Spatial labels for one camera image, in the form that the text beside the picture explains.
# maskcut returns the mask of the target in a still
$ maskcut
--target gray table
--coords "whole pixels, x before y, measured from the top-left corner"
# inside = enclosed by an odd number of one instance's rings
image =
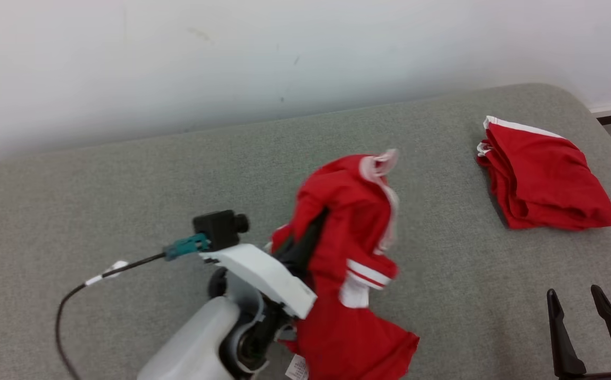
[[[118,259],[190,235],[192,216],[245,212],[245,242],[289,219],[299,183],[346,154],[400,150],[396,281],[371,308],[421,336],[407,378],[552,378],[545,292],[575,349],[611,370],[589,286],[611,300],[611,228],[510,231],[474,161],[484,116],[546,128],[585,152],[611,197],[611,138],[571,94],[526,84],[327,115],[220,128],[0,164],[0,379],[65,378],[54,315],[72,287]],[[86,379],[134,378],[206,300],[213,267],[156,262],[81,292],[64,342]],[[284,378],[274,346],[262,378]]]

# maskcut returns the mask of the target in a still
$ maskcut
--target folded red shirt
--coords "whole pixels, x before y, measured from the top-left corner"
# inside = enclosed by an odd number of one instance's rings
[[[385,256],[398,204],[385,175],[396,161],[393,149],[323,166],[301,186],[291,222],[272,236],[274,252],[291,235],[298,241],[329,209],[308,265],[318,298],[308,317],[296,322],[296,342],[285,342],[305,358],[311,380],[397,379],[416,351],[415,334],[368,309],[369,289],[382,289],[397,276],[397,265]]]
[[[491,176],[511,229],[552,226],[580,231],[611,226],[611,202],[568,139],[487,116],[477,161]]]

